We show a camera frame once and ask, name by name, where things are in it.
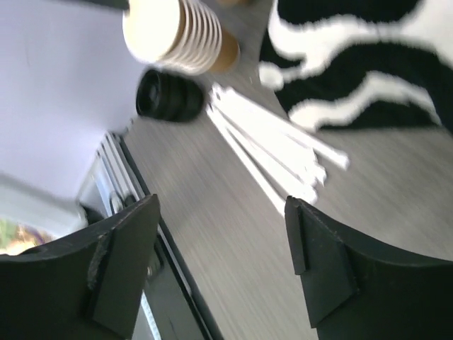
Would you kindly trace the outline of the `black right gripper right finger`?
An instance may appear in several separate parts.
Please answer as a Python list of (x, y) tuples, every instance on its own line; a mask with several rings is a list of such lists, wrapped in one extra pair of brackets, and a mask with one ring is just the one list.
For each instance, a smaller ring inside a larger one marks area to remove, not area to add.
[(451, 339), (452, 262), (370, 237), (294, 197), (294, 272), (320, 339)]

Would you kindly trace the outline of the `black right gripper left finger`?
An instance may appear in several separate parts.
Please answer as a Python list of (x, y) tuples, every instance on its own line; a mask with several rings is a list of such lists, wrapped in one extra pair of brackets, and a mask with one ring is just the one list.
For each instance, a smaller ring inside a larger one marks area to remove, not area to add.
[(2, 339), (131, 339), (160, 218), (157, 195), (1, 257)]

